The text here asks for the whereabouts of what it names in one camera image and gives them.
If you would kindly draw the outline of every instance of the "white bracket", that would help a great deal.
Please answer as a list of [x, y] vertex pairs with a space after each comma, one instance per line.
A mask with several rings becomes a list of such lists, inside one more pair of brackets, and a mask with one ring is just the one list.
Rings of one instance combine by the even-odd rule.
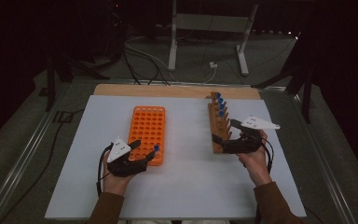
[[241, 126], [261, 130], [261, 129], [280, 129], [278, 124], [268, 122], [266, 120], [251, 116], [241, 123]]
[[107, 162], [115, 161], [129, 151], [131, 151], [131, 147], [118, 137], [110, 150]]

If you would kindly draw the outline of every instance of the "white board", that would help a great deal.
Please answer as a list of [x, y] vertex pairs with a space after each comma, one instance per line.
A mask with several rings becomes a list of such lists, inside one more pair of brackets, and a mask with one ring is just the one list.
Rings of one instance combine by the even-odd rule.
[[[270, 120], [262, 100], [227, 101], [230, 119], [251, 115]], [[255, 216], [255, 185], [235, 155], [213, 154], [208, 118], [210, 100], [91, 95], [45, 218], [88, 218], [97, 202], [98, 162], [119, 136], [128, 140], [137, 105], [166, 108], [165, 153], [161, 166], [149, 166], [132, 179], [122, 219], [236, 219]], [[231, 128], [232, 138], [239, 131]], [[292, 212], [306, 215], [275, 130], [267, 130], [275, 151], [271, 176]]]

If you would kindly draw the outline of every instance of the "brown sleeve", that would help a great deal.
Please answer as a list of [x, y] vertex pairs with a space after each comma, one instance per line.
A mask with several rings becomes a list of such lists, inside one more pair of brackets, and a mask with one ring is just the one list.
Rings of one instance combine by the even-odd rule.
[[95, 204], [91, 217], [89, 218], [89, 224], [116, 224], [121, 212], [121, 206], [124, 203], [124, 197], [103, 192]]
[[256, 187], [254, 191], [261, 217], [268, 224], [305, 223], [290, 211], [275, 182]]

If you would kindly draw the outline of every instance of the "floor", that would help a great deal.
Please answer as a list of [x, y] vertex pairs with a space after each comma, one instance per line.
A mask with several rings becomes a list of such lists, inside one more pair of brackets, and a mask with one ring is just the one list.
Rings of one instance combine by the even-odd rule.
[[[125, 43], [128, 63], [121, 60], [102, 70], [103, 76], [110, 77], [104, 81], [74, 69], [72, 83], [57, 80], [57, 101], [50, 112], [46, 112], [46, 97], [38, 95], [46, 88], [46, 71], [37, 76], [34, 93], [0, 131], [0, 217], [5, 216], [0, 223], [85, 222], [46, 220], [44, 215], [81, 120], [79, 112], [72, 122], [61, 125], [54, 115], [57, 111], [83, 109], [97, 84], [135, 84], [136, 77], [141, 84], [249, 87], [279, 74], [296, 43], [290, 35], [251, 34], [245, 48], [250, 74], [243, 76], [235, 54], [240, 41], [240, 35], [184, 33], [178, 39], [176, 70], [169, 72], [166, 66], [170, 37], [162, 35], [150, 40], [133, 31]], [[97, 64], [106, 61], [105, 57], [97, 58]], [[210, 68], [210, 62], [217, 63], [217, 68]], [[358, 162], [318, 87], [312, 86], [308, 124], [293, 109], [300, 107], [296, 102], [302, 92], [295, 96], [283, 92], [289, 81], [290, 77], [282, 79], [260, 94], [271, 116], [287, 124], [278, 135], [307, 209], [304, 219], [307, 223], [358, 223]], [[22, 166], [16, 165], [23, 152], [28, 160], [19, 161]]]

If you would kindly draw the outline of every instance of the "person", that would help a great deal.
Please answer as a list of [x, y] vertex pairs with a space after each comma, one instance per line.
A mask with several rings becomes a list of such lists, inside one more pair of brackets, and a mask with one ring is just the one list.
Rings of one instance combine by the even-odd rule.
[[[263, 144], [265, 145], [267, 135], [262, 130], [260, 133]], [[109, 173], [106, 163], [108, 155], [109, 153], [106, 153], [103, 158], [104, 174]], [[283, 198], [277, 184], [269, 175], [266, 163], [266, 151], [263, 147], [260, 147], [257, 151], [252, 153], [239, 153], [236, 155], [255, 183], [255, 200], [258, 204], [261, 217], [266, 223], [305, 223], [290, 211], [289, 205]], [[124, 193], [133, 178], [134, 175], [127, 177], [108, 175], [103, 179], [103, 192], [95, 204], [94, 210], [89, 218], [89, 224], [118, 223], [121, 206], [124, 203]]]

